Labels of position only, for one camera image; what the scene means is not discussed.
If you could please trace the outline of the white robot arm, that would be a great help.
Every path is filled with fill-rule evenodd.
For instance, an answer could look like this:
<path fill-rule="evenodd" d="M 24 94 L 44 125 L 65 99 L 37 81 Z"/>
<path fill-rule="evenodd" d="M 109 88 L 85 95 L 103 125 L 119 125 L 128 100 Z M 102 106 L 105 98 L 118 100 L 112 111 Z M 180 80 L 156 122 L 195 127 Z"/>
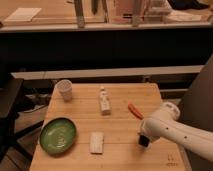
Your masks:
<path fill-rule="evenodd" d="M 147 147 L 163 137 L 213 162 L 213 132 L 182 124 L 178 122 L 179 117 L 180 110 L 176 105 L 162 103 L 142 120 L 139 144 Z"/>

